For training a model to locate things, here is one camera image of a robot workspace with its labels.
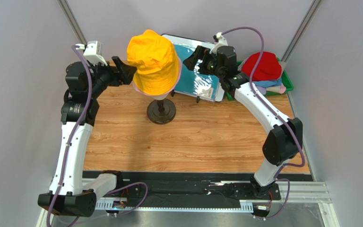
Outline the pink bucket hat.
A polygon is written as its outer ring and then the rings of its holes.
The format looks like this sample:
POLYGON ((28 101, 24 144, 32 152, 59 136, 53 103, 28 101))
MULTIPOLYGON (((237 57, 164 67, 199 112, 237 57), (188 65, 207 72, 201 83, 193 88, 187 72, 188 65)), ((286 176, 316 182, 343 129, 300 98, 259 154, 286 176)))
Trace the pink bucket hat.
MULTIPOLYGON (((175 82, 175 84, 173 85, 173 87, 172 88, 170 88, 167 92, 171 92, 174 88, 175 88, 175 86, 177 85, 177 83, 179 82, 179 80, 180 80, 180 77, 181 77, 181 72, 182 72, 182 62, 181 62, 181 59, 179 58, 178 59, 178 64, 179 64, 179 71, 178 71, 178 77, 177 77, 177 80, 176 80, 176 82, 175 82)), ((149 94, 146 94, 146 93, 144 93, 143 91, 141 91, 136 85, 135 85, 135 83, 134 83, 134 81, 131 83, 132 84, 132 86, 133 86, 133 88, 137 91, 137 92, 139 92, 139 93, 141 93, 141 94, 144 94, 144 95, 146 95, 146 96, 152 96, 152 95, 149 95, 149 94)))

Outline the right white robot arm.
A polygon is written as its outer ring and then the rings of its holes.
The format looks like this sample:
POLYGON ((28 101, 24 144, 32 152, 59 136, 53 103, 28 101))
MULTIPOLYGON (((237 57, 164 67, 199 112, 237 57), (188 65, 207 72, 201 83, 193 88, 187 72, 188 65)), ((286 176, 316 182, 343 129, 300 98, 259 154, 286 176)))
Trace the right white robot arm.
POLYGON ((263 126, 268 134, 262 147, 264 161, 250 182, 254 193, 265 194, 282 169, 302 151, 303 123, 274 107, 250 77, 238 70, 236 58, 235 49, 231 46, 221 46, 216 53, 197 46, 183 64, 188 70, 219 78, 222 89, 243 104, 263 126))

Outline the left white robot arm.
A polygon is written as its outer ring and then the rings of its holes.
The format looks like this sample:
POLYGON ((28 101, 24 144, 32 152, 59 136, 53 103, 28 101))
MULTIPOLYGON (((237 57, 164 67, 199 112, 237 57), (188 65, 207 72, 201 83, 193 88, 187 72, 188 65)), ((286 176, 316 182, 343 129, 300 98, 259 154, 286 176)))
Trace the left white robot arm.
POLYGON ((90 217, 100 198, 124 185, 122 173, 115 170, 102 171, 86 185, 82 181, 86 147, 99 109, 97 98, 108 87, 129 85, 137 71, 117 56, 112 60, 113 65, 77 61, 66 68, 59 160, 48 192, 38 197, 38 205, 53 215, 90 217))

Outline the yellow bucket hat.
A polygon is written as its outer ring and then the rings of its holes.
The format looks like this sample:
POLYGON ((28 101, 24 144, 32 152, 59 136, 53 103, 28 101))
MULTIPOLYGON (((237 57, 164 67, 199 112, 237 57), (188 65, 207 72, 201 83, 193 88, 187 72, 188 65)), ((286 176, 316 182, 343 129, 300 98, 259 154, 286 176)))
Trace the yellow bucket hat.
POLYGON ((173 87, 178 59, 174 45, 151 29, 132 37, 127 47, 127 62, 137 68, 133 81, 149 95, 160 95, 173 87))

